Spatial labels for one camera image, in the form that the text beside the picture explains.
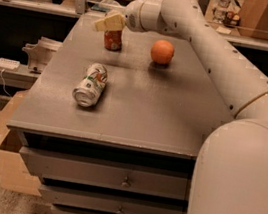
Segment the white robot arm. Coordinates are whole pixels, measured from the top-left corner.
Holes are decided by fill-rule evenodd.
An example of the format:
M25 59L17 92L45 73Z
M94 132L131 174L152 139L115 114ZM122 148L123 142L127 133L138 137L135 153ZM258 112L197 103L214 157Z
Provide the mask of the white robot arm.
M233 117L200 148L187 214L268 214L268 78L208 24L197 1L136 0L94 26L180 35Z

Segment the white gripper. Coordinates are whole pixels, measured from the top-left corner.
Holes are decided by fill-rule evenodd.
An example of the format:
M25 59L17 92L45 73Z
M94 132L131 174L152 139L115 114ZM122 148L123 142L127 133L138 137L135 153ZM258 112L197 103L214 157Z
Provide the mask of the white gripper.
M161 15L162 0L135 0L128 4L124 16L118 10L111 9L105 17L96 20L96 31L121 31L127 26L130 31L161 32L164 29L164 19Z

